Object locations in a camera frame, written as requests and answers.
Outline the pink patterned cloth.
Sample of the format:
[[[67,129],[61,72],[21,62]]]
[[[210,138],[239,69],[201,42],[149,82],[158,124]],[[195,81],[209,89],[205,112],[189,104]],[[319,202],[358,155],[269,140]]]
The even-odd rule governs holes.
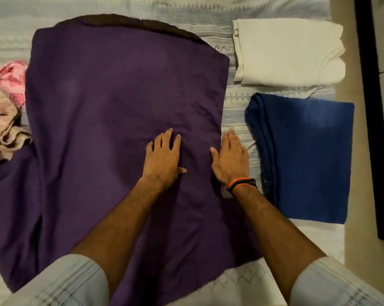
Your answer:
[[[0,89],[5,91],[17,108],[26,103],[26,70],[23,61],[11,61],[0,67]]]

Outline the folded white cloth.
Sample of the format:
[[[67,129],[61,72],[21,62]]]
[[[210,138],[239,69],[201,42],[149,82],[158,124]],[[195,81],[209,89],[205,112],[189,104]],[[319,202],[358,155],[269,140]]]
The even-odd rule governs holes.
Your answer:
[[[342,33],[343,26],[330,21],[234,20],[234,81],[285,88],[337,84],[346,75]]]

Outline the person's right hand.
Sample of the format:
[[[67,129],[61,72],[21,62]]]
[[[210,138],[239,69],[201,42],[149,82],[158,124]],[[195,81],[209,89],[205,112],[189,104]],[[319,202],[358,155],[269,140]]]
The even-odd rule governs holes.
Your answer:
[[[220,170],[212,170],[218,181],[227,186],[230,181],[236,178],[249,178],[249,155],[233,128],[223,134],[218,152]]]

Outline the person's left forearm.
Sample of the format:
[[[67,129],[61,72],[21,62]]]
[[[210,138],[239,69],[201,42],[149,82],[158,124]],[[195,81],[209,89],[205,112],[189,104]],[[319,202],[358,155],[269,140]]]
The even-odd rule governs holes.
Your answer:
[[[71,250],[103,270],[112,298],[127,270],[152,205],[167,188],[162,180],[141,177],[133,190]]]

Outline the white patterned bedspread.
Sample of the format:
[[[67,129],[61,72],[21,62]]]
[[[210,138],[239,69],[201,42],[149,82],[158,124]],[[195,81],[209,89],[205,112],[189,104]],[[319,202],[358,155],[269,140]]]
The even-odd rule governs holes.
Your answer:
[[[260,183],[255,143],[244,125],[244,110],[256,92],[284,97],[335,100],[335,87],[277,89],[241,86],[236,72],[232,21],[260,18],[330,20],[330,0],[0,0],[0,66],[14,60],[28,63],[34,32],[82,15],[113,13],[158,20],[192,32],[230,58],[226,113],[222,131],[233,127],[245,142],[251,177]],[[328,255],[344,263],[344,225],[292,220]],[[0,276],[0,305],[11,295]],[[264,259],[226,270],[174,306],[287,306]]]

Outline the black furniture edge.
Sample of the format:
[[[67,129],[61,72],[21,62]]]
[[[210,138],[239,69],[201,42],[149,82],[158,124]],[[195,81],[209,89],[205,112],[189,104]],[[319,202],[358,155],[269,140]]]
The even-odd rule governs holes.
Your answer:
[[[377,237],[384,242],[384,115],[371,0],[354,0]]]

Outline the folded blue cloth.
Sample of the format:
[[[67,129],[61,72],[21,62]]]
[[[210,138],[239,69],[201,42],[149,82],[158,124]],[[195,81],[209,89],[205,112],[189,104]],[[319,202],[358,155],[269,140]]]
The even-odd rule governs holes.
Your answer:
[[[259,151],[264,196],[287,218],[344,224],[354,104],[256,93],[245,121]]]

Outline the orange and black wristband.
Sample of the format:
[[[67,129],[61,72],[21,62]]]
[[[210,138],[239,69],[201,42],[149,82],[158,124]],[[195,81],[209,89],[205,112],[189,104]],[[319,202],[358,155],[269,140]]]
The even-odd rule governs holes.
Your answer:
[[[226,190],[230,193],[230,195],[234,196],[234,191],[239,186],[253,186],[257,188],[255,179],[248,178],[248,177],[241,177],[241,178],[236,178],[230,181],[226,186]]]

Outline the white striped sleeve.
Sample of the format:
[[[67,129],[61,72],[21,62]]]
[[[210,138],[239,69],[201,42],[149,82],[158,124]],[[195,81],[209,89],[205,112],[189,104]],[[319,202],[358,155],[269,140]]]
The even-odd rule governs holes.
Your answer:
[[[289,306],[384,306],[384,294],[333,257],[323,257],[299,275]]]
[[[102,268],[78,254],[57,259],[0,306],[109,306]]]

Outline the white striped left sleeve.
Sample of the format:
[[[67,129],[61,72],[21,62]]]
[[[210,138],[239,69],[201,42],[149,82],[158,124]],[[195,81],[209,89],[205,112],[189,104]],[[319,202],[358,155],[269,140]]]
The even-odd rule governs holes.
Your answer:
[[[109,306],[102,268],[78,254],[57,259],[0,306]]]

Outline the white striped right sleeve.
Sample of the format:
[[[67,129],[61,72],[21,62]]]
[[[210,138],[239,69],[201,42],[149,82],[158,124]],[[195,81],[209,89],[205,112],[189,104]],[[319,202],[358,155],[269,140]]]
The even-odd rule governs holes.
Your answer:
[[[384,294],[333,257],[323,257],[299,275],[289,306],[384,306]]]

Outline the crumpled beige cloth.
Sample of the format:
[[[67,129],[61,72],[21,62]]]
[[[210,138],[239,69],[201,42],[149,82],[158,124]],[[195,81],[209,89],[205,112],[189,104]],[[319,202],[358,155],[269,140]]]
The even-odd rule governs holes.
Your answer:
[[[0,88],[0,162],[12,159],[14,152],[33,142],[29,130],[20,126],[21,109]]]

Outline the large purple cloth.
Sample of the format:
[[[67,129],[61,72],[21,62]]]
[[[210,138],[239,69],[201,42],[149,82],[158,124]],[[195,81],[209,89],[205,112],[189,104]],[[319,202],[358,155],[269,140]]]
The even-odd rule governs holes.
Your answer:
[[[33,143],[0,164],[0,274],[21,289],[134,187],[145,148],[174,128],[188,170],[152,208],[111,306],[163,306],[261,254],[222,197],[220,146],[229,58],[199,40],[84,17],[36,31],[26,74]]]

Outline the person's right forearm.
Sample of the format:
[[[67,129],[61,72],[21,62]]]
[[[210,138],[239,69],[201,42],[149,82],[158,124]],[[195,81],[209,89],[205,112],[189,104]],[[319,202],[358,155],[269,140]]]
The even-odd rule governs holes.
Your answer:
[[[327,254],[266,200],[256,187],[238,185],[233,193],[251,222],[259,249],[282,296],[290,305],[292,290],[300,274]]]

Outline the person's left hand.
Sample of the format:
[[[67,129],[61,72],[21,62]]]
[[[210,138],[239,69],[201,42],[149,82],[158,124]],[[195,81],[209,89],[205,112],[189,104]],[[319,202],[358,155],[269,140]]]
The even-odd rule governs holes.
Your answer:
[[[175,168],[179,166],[181,136],[172,138],[172,152],[164,154],[164,133],[159,134],[154,142],[154,153],[145,157],[141,179],[152,186],[165,190],[169,188],[179,175],[175,175]]]

